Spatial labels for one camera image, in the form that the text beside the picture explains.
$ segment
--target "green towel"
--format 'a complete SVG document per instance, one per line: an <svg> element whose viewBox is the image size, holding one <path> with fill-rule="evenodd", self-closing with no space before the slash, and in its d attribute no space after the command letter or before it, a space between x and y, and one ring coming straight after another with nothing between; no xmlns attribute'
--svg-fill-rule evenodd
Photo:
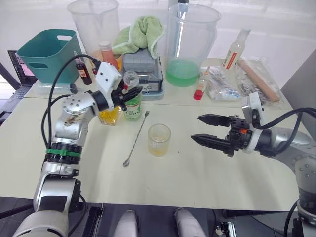
<svg viewBox="0 0 316 237"><path fill-rule="evenodd" d="M157 58L157 41L163 35L163 26L154 16L141 16L133 25L119 33L112 47L114 54L135 53L148 48L153 59Z"/></svg>

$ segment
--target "laptop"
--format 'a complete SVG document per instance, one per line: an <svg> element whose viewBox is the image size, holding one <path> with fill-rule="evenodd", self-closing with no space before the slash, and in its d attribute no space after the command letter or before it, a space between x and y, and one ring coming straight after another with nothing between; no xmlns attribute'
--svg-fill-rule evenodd
<svg viewBox="0 0 316 237"><path fill-rule="evenodd" d="M21 82L21 87L17 89L8 101L0 108L1 111L11 113L17 104L23 99L24 95L31 89L37 81L32 71L26 66L23 60L17 55L17 51L9 50L8 54Z"/></svg>

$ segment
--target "robotic arm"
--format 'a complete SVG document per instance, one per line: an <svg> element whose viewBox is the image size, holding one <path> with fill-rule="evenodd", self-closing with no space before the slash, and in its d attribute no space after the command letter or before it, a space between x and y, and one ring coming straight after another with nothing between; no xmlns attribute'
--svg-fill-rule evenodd
<svg viewBox="0 0 316 237"><path fill-rule="evenodd" d="M35 213L21 223L13 237L68 236L68 213L76 211L79 203L81 182L76 177L89 122L105 109L122 106L126 110L125 102L142 91L142 87L136 87L123 94L121 75L108 63L101 63L96 83L96 92L64 99L34 194Z"/></svg>
<svg viewBox="0 0 316 237"><path fill-rule="evenodd" d="M299 188L297 202L299 220L294 220L294 237L314 237L316 233L316 142L308 135L297 132L292 143L282 151L282 146L292 134L292 129L272 127L259 130L264 125L263 109L257 92L243 100L245 119L235 116L202 115L198 119L213 126L231 127L226 139L207 134L191 135L202 146L221 150L228 156L242 149L246 153L258 151L287 165L296 176Z"/></svg>

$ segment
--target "rolling pin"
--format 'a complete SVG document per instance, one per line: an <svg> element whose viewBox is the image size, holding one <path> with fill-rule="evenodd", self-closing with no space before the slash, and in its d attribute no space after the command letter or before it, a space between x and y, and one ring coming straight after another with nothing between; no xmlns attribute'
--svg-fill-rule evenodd
<svg viewBox="0 0 316 237"><path fill-rule="evenodd" d="M250 80L255 83L262 92L268 97L272 102L280 100L280 97L246 64L244 60L239 59L238 64L247 73Z"/></svg>

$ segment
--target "plastic bag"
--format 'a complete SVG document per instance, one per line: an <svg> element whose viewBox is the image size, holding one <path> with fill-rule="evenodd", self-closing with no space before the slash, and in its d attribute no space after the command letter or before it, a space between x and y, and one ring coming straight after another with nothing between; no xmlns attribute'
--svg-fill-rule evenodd
<svg viewBox="0 0 316 237"><path fill-rule="evenodd" d="M239 100L239 92L229 84L220 68L220 66L210 67L206 93L215 101Z"/></svg>
<svg viewBox="0 0 316 237"><path fill-rule="evenodd" d="M242 58L246 64L266 83L266 85L274 91L280 98L278 102L271 102L264 92L251 81L247 73L236 64L236 83L239 87L241 94L247 96L252 92L258 92L260 100L263 104L273 106L282 105L284 101L281 96L279 87L276 85L268 71L268 63L265 58Z"/></svg>

